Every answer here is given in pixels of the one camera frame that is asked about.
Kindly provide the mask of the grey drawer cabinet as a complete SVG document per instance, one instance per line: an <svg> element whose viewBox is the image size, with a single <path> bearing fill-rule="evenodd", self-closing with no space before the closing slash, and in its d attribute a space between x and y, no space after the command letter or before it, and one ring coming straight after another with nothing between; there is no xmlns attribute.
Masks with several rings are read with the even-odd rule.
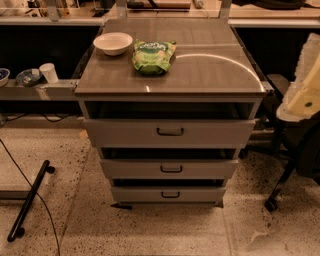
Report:
<svg viewBox="0 0 320 256"><path fill-rule="evenodd" d="M124 32L146 42L175 41L169 71L143 76L132 53L109 57L95 50L75 94L85 119L253 120L265 94L232 29L218 19L122 19L106 32ZM109 148L94 146L101 160L237 160L226 148ZM230 178L107 178L116 187L216 187Z"/></svg>

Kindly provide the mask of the grey top drawer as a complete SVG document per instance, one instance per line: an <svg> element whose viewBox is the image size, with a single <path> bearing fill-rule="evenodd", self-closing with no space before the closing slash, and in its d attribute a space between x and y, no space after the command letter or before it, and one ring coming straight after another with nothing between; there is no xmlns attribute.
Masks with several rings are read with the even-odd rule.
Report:
<svg viewBox="0 0 320 256"><path fill-rule="evenodd" d="M242 148L253 120L85 119L93 146L109 148Z"/></svg>

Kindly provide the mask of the grey drawer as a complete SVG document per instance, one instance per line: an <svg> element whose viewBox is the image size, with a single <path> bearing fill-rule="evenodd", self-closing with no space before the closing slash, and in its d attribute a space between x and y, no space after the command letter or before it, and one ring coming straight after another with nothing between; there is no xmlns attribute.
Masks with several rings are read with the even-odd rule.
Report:
<svg viewBox="0 0 320 256"><path fill-rule="evenodd" d="M216 187L151 187L133 186L111 188L115 201L119 203L216 203L220 202L226 192Z"/></svg>
<svg viewBox="0 0 320 256"><path fill-rule="evenodd" d="M123 159L101 160L107 178L231 178L237 160Z"/></svg>
<svg viewBox="0 0 320 256"><path fill-rule="evenodd" d="M93 146L109 148L242 148L253 120L85 119Z"/></svg>

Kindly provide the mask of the grey middle drawer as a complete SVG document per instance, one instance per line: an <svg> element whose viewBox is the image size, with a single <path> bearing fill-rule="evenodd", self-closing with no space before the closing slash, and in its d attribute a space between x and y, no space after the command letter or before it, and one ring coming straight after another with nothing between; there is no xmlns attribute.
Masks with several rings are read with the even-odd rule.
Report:
<svg viewBox="0 0 320 256"><path fill-rule="evenodd" d="M101 160L107 178L231 178L237 160L123 159Z"/></svg>

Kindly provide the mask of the grey bottom drawer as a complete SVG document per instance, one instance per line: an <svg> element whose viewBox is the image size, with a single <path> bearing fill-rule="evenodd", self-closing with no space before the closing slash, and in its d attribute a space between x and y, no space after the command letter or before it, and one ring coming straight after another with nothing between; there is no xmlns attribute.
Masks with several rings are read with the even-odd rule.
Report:
<svg viewBox="0 0 320 256"><path fill-rule="evenodd" d="M151 187L133 186L111 188L115 201L119 203L216 203L220 202L226 192L216 187Z"/></svg>

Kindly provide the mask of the green snack bag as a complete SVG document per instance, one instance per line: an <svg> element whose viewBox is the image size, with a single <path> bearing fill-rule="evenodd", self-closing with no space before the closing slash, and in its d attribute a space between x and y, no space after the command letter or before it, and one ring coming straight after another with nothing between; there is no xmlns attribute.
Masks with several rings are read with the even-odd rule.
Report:
<svg viewBox="0 0 320 256"><path fill-rule="evenodd" d="M176 50L175 41L145 42L136 40L132 55L134 68L142 75L157 76L166 73Z"/></svg>

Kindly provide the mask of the white bowl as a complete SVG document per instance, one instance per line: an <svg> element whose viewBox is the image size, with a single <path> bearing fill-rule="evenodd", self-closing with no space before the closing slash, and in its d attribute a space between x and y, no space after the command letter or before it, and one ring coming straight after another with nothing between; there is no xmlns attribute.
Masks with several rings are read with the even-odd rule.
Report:
<svg viewBox="0 0 320 256"><path fill-rule="evenodd" d="M98 36L93 44L106 55L117 56L123 54L132 42L133 38L126 33L110 32Z"/></svg>

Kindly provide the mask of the grey side shelf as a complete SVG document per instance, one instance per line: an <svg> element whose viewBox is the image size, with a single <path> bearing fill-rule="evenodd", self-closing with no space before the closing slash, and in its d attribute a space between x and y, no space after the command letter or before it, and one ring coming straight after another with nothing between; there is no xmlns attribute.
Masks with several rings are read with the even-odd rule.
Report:
<svg viewBox="0 0 320 256"><path fill-rule="evenodd" d="M0 88L0 100L4 101L75 101L77 79L60 79L58 83L43 81L32 87L19 85L14 79Z"/></svg>

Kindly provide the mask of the white paper cup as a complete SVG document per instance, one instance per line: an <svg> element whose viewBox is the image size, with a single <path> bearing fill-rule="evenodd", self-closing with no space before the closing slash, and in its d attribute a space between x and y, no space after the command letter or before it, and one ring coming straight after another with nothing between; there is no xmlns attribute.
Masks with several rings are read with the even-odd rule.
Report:
<svg viewBox="0 0 320 256"><path fill-rule="evenodd" d="M39 67L39 70L44 75L48 83L57 83L59 81L55 65L53 63L45 63Z"/></svg>

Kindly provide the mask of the dark blue bowl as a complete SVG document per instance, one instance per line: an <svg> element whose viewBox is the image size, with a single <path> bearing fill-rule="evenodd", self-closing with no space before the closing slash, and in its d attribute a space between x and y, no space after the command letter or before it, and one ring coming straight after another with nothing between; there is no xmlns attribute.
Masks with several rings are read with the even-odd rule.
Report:
<svg viewBox="0 0 320 256"><path fill-rule="evenodd" d="M39 84L43 79L43 75L39 69L31 68L20 72L16 76L16 82L25 87L32 87Z"/></svg>

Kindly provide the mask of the blue rimmed bowl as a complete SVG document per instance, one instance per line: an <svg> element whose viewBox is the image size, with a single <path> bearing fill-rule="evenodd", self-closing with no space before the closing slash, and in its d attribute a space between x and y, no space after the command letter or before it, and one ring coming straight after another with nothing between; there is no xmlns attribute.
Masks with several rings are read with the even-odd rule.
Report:
<svg viewBox="0 0 320 256"><path fill-rule="evenodd" d="M0 87L5 86L8 83L10 71L6 68L0 68Z"/></svg>

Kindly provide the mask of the black floor stand bar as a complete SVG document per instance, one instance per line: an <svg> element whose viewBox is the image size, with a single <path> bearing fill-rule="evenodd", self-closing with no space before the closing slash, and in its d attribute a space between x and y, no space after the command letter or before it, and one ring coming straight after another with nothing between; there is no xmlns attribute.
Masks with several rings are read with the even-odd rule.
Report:
<svg viewBox="0 0 320 256"><path fill-rule="evenodd" d="M49 160L45 160L35 178L35 181L30 186L28 191L5 191L3 200L23 200L20 212L7 236L8 242L13 242L16 238L22 237L25 233L23 228L23 222L27 216L28 211L31 208L33 200L37 195L38 189L42 183L42 180L46 173L54 173L55 168L50 165Z"/></svg>

